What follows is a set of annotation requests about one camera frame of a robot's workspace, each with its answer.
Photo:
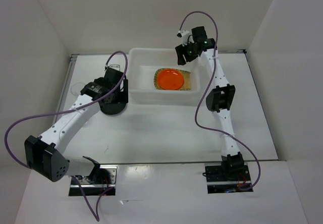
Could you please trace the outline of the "black round dish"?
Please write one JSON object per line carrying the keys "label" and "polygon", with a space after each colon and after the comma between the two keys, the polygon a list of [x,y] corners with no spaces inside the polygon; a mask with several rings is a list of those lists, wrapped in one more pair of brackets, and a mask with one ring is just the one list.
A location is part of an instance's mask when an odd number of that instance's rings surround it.
{"label": "black round dish", "polygon": [[126,103],[100,103],[100,110],[102,113],[108,116],[116,116],[122,113],[127,104]]}

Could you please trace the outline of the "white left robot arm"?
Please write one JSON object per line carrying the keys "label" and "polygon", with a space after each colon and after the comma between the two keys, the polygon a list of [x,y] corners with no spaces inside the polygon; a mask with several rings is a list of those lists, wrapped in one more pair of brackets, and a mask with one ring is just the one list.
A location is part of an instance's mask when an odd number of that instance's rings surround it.
{"label": "white left robot arm", "polygon": [[71,113],[63,115],[38,137],[25,140],[27,165],[57,182],[63,176],[82,176],[88,183],[96,183],[107,175],[96,160],[83,156],[67,159],[63,156],[68,144],[88,120],[99,111],[108,116],[120,114],[128,103],[128,80],[123,72],[107,68],[103,77],[86,84]]}

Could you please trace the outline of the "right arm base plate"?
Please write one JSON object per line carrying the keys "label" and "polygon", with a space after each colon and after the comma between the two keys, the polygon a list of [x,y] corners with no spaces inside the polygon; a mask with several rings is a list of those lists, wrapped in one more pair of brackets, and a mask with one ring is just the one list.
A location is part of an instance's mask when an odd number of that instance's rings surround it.
{"label": "right arm base plate", "polygon": [[247,164],[230,172],[222,162],[206,163],[202,175],[208,194],[253,192]]}

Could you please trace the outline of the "orange plastic plate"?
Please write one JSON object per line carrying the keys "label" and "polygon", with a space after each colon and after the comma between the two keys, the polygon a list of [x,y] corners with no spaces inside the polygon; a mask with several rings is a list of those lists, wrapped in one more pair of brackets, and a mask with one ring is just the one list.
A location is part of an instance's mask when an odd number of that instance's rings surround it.
{"label": "orange plastic plate", "polygon": [[175,69],[163,69],[156,76],[156,84],[161,90],[179,90],[184,85],[184,76]]}

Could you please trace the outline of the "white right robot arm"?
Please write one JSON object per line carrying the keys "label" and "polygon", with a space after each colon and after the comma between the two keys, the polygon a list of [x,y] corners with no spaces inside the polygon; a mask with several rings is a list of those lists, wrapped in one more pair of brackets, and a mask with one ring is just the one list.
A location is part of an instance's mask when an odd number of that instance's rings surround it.
{"label": "white right robot arm", "polygon": [[224,141],[221,149],[221,168],[217,171],[206,172],[205,176],[212,181],[234,181],[244,169],[244,159],[241,154],[231,121],[231,106],[236,88],[231,85],[224,75],[219,61],[218,49],[213,38],[208,38],[203,26],[195,27],[190,32],[179,30],[177,36],[182,44],[175,47],[178,65],[185,65],[195,59],[206,67],[210,81],[198,103],[205,101],[207,109],[220,122],[219,132]]}

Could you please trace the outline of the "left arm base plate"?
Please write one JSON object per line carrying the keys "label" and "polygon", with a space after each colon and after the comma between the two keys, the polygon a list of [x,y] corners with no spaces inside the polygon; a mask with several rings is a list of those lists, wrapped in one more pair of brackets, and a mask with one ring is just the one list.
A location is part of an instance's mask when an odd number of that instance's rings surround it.
{"label": "left arm base plate", "polygon": [[116,193],[117,165],[101,165],[95,179],[84,176],[76,176],[71,180],[69,196],[82,196],[78,183],[81,185],[86,196],[99,196],[104,191],[104,196],[114,196]]}

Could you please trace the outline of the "woven bamboo tray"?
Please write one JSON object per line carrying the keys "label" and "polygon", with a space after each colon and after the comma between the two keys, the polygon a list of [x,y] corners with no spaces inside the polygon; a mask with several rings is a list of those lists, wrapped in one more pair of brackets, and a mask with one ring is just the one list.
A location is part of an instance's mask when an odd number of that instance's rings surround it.
{"label": "woven bamboo tray", "polygon": [[[173,68],[160,68],[160,69],[158,69],[155,72],[154,78],[153,78],[153,83],[154,83],[154,87],[157,90],[161,90],[161,89],[158,89],[158,87],[157,87],[157,84],[156,84],[156,76],[157,76],[158,72],[160,72],[163,69],[173,69]],[[185,70],[179,70],[179,69],[175,69],[175,70],[178,70],[184,76],[184,85],[179,90],[176,90],[176,91],[181,91],[181,90],[187,91],[187,90],[191,90],[191,82],[190,82],[190,74],[191,73],[189,71],[185,71]]]}

